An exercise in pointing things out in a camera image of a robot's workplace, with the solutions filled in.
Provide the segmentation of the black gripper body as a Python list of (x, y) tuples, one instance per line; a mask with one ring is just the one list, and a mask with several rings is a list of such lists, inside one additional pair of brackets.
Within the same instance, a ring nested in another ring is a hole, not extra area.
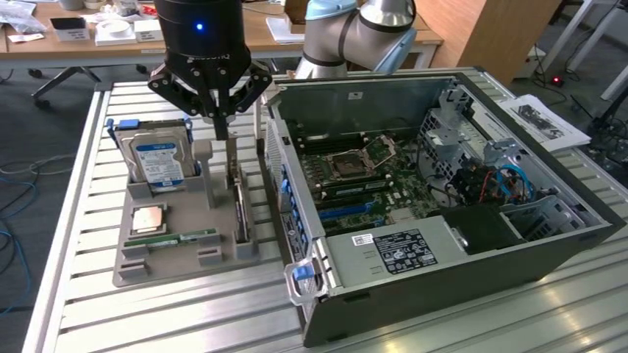
[(243, 2), (156, 1), (165, 41), (165, 67), (192, 88), (229, 89), (251, 65)]

